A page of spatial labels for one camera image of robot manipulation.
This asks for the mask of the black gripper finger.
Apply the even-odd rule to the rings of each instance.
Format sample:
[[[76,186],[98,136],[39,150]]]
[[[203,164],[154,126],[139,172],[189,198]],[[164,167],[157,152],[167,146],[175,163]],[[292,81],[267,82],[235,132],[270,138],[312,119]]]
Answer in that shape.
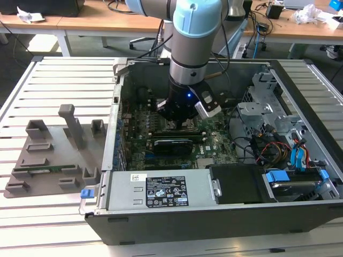
[[[188,119],[187,110],[176,102],[164,100],[158,103],[156,108],[158,114],[173,122],[176,129],[181,129],[182,124]]]

